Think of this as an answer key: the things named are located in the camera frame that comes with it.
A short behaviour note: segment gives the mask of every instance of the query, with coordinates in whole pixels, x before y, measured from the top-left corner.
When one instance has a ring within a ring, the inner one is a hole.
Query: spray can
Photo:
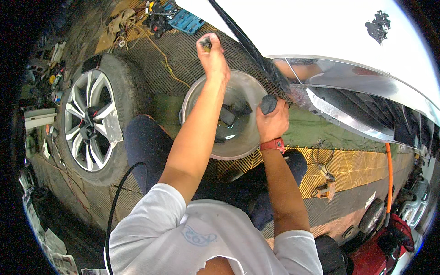
[[[62,73],[64,73],[64,68],[62,68],[62,69],[56,74],[56,77],[55,77],[54,83],[53,83],[52,86],[51,86],[51,89],[52,89],[52,90],[55,89],[55,87],[58,85],[59,81],[61,80],[61,78],[62,78]]]

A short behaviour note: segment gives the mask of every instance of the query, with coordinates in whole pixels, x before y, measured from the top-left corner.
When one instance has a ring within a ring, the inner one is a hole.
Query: white t-shirt
[[[236,275],[323,273],[310,232],[284,232],[272,251],[242,210],[215,200],[186,207],[180,192],[164,183],[120,221],[109,249],[115,275],[193,275],[216,256],[228,258]]]

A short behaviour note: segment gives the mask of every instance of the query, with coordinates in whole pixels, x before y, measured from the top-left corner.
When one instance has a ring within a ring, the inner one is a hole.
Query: right hand
[[[260,143],[277,139],[289,129],[289,105],[281,98],[278,98],[276,108],[266,115],[257,107],[257,128],[260,133]]]
[[[209,36],[211,40],[211,51],[206,52],[200,45],[200,40]],[[227,83],[231,75],[229,66],[224,59],[224,49],[221,47],[220,40],[215,33],[207,33],[196,42],[197,56],[202,63],[206,73],[206,81],[220,80]]]

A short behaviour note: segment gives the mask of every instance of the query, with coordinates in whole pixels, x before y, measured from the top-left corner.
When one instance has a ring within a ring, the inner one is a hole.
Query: metal bucket
[[[199,78],[189,89],[180,114],[182,124],[185,123],[194,107],[205,82],[206,75]],[[255,121],[255,111],[266,94],[264,87],[255,78],[247,73],[231,70],[231,78],[227,84],[223,103],[230,105],[237,96],[242,97],[249,103],[252,113],[248,123],[236,139],[231,139],[225,143],[214,143],[211,158],[224,161],[235,160],[251,154],[258,148],[260,134]]]

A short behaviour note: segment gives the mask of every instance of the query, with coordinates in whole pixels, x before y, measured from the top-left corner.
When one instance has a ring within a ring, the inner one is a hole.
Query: red watch
[[[267,141],[265,143],[260,144],[260,150],[266,150],[266,149],[277,149],[282,154],[284,154],[284,141],[282,138],[273,139],[271,141]]]

